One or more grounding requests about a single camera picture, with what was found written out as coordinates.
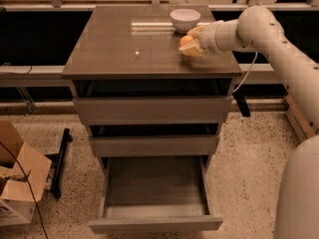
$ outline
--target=cardboard box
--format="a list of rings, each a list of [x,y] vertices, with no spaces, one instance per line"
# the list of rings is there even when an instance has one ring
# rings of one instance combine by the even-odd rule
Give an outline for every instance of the cardboard box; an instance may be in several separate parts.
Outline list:
[[[0,141],[17,157],[28,175],[36,201],[42,198],[51,160],[24,142],[15,127],[0,120]],[[0,165],[13,167],[13,177],[23,178],[23,172],[8,150],[0,144]],[[8,180],[0,195],[0,226],[30,223],[35,203],[26,181]]]

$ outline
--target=drawer cabinet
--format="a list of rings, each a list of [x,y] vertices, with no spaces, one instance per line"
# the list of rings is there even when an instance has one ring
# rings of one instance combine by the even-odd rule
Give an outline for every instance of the drawer cabinet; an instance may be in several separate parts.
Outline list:
[[[122,157],[107,162],[96,233],[217,229],[200,156]]]
[[[62,77],[105,177],[95,233],[216,230],[206,171],[241,70],[233,55],[186,57],[177,5],[102,6]],[[208,7],[201,23],[213,21]]]

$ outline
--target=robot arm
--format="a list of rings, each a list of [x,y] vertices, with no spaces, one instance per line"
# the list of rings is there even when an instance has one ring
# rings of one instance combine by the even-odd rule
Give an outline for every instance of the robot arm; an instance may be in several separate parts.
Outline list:
[[[198,48],[201,53],[255,51],[261,53],[277,73],[302,113],[318,133],[319,67],[292,45],[274,15],[253,6],[238,20],[214,22],[190,31],[194,38],[179,49]],[[291,154],[282,176],[274,239],[317,238],[319,234],[319,135],[302,142]]]
[[[313,130],[319,130],[319,66],[289,42],[282,26],[267,8],[252,6],[237,20],[213,22],[201,31],[190,30],[188,34],[196,39],[201,53],[261,53]]]

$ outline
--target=white bowl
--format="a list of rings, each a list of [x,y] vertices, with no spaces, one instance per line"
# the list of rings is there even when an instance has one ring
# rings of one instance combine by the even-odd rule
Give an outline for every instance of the white bowl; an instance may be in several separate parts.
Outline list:
[[[200,13],[191,9],[173,10],[169,15],[172,25],[183,34],[196,27],[200,18]]]

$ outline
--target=speckled floor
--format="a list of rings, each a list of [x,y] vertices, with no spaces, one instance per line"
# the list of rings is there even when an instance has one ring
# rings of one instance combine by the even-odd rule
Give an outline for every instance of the speckled floor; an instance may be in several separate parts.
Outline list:
[[[95,235],[103,174],[72,107],[36,108],[30,116],[0,107],[24,140],[44,153],[57,152],[65,127],[71,130],[62,179],[62,197],[45,192],[39,202],[49,238],[105,239],[270,239],[284,165],[299,143],[283,112],[254,112],[250,119],[230,113],[207,172],[210,197],[223,224],[214,232]],[[36,212],[28,225],[0,227],[0,238],[44,238]]]

